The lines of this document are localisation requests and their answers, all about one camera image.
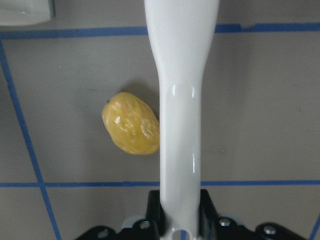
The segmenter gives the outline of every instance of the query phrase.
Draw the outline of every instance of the yellow object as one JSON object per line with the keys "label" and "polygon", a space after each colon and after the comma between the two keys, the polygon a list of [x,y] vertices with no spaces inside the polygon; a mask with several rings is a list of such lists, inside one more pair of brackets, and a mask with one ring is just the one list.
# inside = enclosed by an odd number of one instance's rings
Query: yellow object
{"label": "yellow object", "polygon": [[128,92],[115,95],[103,108],[103,123],[113,142],[126,153],[149,155],[159,149],[160,130],[152,109]]}

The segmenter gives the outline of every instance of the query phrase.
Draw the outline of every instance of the screw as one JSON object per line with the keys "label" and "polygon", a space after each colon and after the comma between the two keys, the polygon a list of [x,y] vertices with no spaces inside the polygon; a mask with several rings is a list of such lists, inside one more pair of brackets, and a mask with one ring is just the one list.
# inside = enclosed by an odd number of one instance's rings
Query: screw
{"label": "screw", "polygon": [[229,218],[224,217],[224,218],[221,218],[221,219],[219,220],[219,224],[220,224],[222,227],[229,227],[230,224],[231,224],[231,221],[230,221]]}
{"label": "screw", "polygon": [[105,230],[99,232],[97,237],[98,237],[98,239],[103,239],[103,238],[108,237],[108,235],[109,235],[109,231],[108,231],[108,229],[105,229]]}
{"label": "screw", "polygon": [[148,221],[142,221],[140,223],[140,228],[141,229],[148,229],[149,227],[150,227],[150,222],[148,222]]}
{"label": "screw", "polygon": [[264,226],[263,231],[268,235],[275,235],[277,232],[276,229],[270,225]]}

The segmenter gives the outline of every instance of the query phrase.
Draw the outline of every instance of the white spoon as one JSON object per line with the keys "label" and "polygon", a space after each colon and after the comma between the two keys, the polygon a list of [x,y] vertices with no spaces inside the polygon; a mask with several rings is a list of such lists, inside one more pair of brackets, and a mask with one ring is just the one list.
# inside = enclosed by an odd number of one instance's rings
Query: white spoon
{"label": "white spoon", "polygon": [[160,88],[162,240],[199,237],[201,87],[219,0],[144,0]]}

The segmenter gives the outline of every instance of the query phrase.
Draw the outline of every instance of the white plastic part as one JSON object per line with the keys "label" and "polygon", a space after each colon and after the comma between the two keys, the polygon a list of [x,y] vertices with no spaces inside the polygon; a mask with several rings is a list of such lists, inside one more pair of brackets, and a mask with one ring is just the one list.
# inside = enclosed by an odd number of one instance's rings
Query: white plastic part
{"label": "white plastic part", "polygon": [[39,24],[53,16],[53,0],[0,0],[0,26]]}
{"label": "white plastic part", "polygon": [[160,89],[160,202],[168,231],[199,236],[201,87],[219,0],[144,0]]}

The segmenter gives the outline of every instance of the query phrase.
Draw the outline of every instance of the yellow fruit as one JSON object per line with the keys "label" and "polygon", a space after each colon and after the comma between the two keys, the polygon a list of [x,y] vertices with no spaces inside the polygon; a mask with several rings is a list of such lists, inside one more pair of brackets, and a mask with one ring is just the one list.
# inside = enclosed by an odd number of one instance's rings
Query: yellow fruit
{"label": "yellow fruit", "polygon": [[103,123],[113,142],[126,153],[153,154],[159,149],[159,121],[152,109],[128,92],[115,95],[103,108]]}

